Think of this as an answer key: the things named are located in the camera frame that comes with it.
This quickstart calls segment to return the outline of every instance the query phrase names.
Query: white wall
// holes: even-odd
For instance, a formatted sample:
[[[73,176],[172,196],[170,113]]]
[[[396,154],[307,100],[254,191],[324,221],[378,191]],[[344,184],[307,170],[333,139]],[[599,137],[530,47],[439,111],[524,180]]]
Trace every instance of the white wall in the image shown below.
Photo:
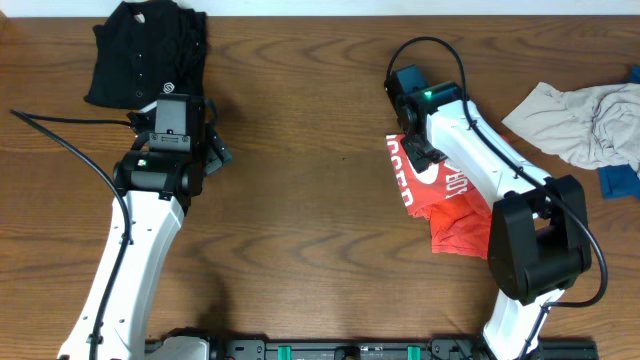
[[[640,0],[177,0],[213,16],[640,15]],[[118,0],[0,0],[8,17],[108,16]]]

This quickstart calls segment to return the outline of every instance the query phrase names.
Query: red cloth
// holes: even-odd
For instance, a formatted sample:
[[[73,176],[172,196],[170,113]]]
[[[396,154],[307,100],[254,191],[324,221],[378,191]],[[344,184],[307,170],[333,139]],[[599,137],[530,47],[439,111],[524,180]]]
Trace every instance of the red cloth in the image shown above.
[[[467,177],[447,159],[418,174],[404,152],[404,135],[387,136],[387,147],[409,215],[431,226],[434,253],[487,258],[491,210]]]

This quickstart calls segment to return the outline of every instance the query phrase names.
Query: crumpled white cloth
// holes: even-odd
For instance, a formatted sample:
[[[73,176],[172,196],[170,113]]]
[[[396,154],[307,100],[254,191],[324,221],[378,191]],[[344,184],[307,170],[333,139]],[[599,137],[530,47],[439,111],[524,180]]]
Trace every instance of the crumpled white cloth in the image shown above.
[[[572,165],[629,164],[640,177],[638,84],[561,92],[541,82],[502,123]]]

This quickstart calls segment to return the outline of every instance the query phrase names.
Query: table top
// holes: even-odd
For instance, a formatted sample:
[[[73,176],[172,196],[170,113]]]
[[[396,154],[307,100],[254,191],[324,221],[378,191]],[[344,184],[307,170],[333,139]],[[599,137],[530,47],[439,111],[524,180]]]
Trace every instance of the table top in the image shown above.
[[[8,115],[124,119],[86,104],[103,19],[8,19],[0,38],[0,359],[54,358],[102,255],[112,195],[86,165]],[[605,201],[595,171],[542,154],[500,121],[540,81],[560,90],[624,79],[640,62],[637,17],[210,18],[204,86],[229,166],[206,180],[167,256],[148,336],[199,326],[272,339],[426,339],[477,334],[497,288],[484,260],[432,254],[403,206],[385,135],[382,83],[405,40],[461,54],[469,93],[513,147],[584,186],[607,256],[604,301],[554,309],[545,337],[593,337],[603,358],[640,352],[640,206]],[[437,83],[458,80],[435,44],[408,48]],[[46,124],[110,171],[125,128]],[[591,297],[598,267],[565,300]]]

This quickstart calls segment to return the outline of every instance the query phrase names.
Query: black cloth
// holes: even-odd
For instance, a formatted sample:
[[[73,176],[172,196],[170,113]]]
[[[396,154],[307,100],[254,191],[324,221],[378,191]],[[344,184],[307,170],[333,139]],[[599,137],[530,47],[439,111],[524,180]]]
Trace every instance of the black cloth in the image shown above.
[[[136,20],[144,17],[144,22]],[[96,25],[98,59],[90,104],[140,109],[160,92],[203,96],[207,52],[206,14],[171,0],[122,2]]]

